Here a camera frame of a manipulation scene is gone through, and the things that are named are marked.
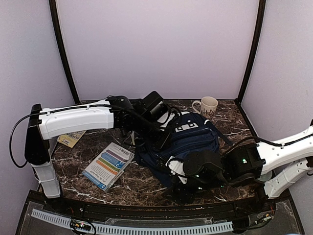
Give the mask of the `navy blue student backpack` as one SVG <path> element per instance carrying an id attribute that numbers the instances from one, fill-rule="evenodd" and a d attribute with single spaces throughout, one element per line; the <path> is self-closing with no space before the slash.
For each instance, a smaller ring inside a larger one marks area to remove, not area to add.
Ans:
<path id="1" fill-rule="evenodd" d="M 183 160 L 190 152 L 202 150 L 219 153 L 219 138 L 233 145 L 210 120 L 197 113 L 184 112 L 180 126 L 172 132 L 168 148 L 156 150 L 145 144 L 135 150 L 134 160 L 138 165 L 147 167 L 163 186 L 169 188 L 173 184 L 170 169 L 165 166 L 169 158 L 173 156 Z"/>

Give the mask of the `dog reader book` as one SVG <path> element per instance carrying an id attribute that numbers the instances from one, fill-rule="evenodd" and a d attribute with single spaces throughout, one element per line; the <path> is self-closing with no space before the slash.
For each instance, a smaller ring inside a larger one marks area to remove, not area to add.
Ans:
<path id="1" fill-rule="evenodd" d="M 134 153 L 110 143 L 82 172 L 94 185 L 104 192 L 125 172 L 134 158 Z"/>

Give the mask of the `yellow paperback book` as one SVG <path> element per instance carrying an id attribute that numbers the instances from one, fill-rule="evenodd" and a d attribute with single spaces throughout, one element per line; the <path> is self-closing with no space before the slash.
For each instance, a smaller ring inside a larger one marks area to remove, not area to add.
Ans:
<path id="1" fill-rule="evenodd" d="M 86 131 L 79 131 L 63 134 L 57 138 L 57 142 L 69 148 L 73 148 L 85 133 Z"/>

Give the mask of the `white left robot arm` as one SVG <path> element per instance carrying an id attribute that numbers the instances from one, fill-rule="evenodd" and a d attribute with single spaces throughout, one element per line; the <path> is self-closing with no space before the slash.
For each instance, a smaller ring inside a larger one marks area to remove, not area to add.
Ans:
<path id="1" fill-rule="evenodd" d="M 25 159 L 35 170 L 50 206 L 58 213 L 66 213 L 69 203 L 61 196 L 49 153 L 49 140 L 63 134 L 94 130 L 123 129 L 133 131 L 145 143 L 157 149 L 170 141 L 169 127 L 157 121 L 168 112 L 168 107 L 157 92 L 144 99 L 129 100 L 125 96 L 109 96 L 98 102 L 65 108 L 42 108 L 33 105 L 25 141 Z"/>

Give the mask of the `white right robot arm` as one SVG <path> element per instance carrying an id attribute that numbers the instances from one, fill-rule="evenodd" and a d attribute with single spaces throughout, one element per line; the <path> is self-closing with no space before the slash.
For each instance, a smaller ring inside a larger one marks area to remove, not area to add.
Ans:
<path id="1" fill-rule="evenodd" d="M 260 137 L 244 138 L 222 155 L 209 150 L 193 151 L 184 159 L 166 162 L 181 184 L 178 194 L 193 194 L 217 186 L 239 187 L 259 183 L 250 209 L 261 212 L 313 169 L 313 127 L 274 142 Z"/>

